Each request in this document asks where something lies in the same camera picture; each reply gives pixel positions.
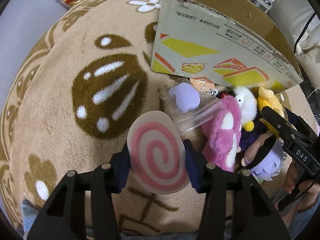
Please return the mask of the person's right hand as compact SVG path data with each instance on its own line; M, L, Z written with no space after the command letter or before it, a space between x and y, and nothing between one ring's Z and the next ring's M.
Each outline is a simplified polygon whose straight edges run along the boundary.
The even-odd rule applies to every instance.
M292 192L293 189L296 188L295 180L298 177L298 170L296 166L296 162L293 160L287 170L285 182L284 182L284 191L288 194ZM316 203L319 194L319 184L314 183L312 184L312 180L306 180L299 184L299 191L306 191L304 196L300 199L300 201L293 207L291 210L293 212L296 211L306 211L310 209Z

